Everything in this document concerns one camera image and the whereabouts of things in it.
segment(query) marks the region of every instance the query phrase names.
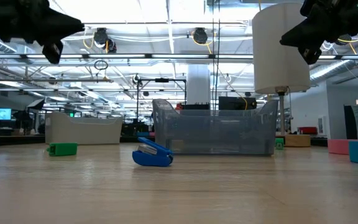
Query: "white lampshade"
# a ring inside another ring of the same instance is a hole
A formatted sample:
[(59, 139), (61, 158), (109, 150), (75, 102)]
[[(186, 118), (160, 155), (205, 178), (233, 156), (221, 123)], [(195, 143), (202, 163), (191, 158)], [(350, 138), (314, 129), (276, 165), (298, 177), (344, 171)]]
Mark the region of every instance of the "white lampshade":
[(280, 44), (281, 36), (305, 19), (301, 6), (276, 4), (258, 12), (252, 20), (255, 92), (276, 93), (279, 86), (289, 86), (291, 91), (310, 88), (309, 66), (298, 49)]

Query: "wooden tabletop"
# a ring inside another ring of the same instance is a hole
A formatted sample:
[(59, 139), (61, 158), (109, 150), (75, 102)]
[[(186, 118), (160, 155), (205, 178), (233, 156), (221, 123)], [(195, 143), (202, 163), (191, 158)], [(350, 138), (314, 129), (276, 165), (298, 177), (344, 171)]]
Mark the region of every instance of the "wooden tabletop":
[(0, 223), (358, 223), (358, 164), (326, 148), (158, 168), (132, 161), (136, 144), (46, 147), (0, 147)]

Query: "blue stapler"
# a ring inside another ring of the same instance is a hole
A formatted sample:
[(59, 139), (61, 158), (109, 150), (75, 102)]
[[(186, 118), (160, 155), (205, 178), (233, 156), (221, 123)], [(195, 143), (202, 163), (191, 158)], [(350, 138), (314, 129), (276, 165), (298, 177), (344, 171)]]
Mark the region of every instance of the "blue stapler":
[(138, 138), (141, 144), (132, 152), (132, 158), (141, 166), (167, 167), (173, 161), (173, 152), (146, 138)]

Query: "green block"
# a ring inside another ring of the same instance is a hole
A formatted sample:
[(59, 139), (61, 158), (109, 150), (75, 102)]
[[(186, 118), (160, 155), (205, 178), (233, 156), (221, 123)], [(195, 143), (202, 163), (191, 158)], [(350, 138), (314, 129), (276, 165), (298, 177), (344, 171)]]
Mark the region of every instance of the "green block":
[(77, 154), (77, 143), (50, 143), (49, 156), (73, 156)]
[(283, 138), (276, 138), (276, 149), (277, 150), (284, 150), (284, 139)]

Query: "red object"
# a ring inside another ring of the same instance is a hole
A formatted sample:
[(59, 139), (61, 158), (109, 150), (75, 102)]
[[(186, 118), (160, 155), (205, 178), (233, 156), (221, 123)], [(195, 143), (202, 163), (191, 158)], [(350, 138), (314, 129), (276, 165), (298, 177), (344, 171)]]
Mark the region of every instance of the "red object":
[(183, 110), (183, 106), (181, 103), (177, 103), (177, 107), (175, 108), (175, 110)]
[(349, 139), (328, 139), (328, 152), (340, 155), (349, 155)]
[(317, 134), (316, 127), (299, 127), (298, 128), (299, 134)]

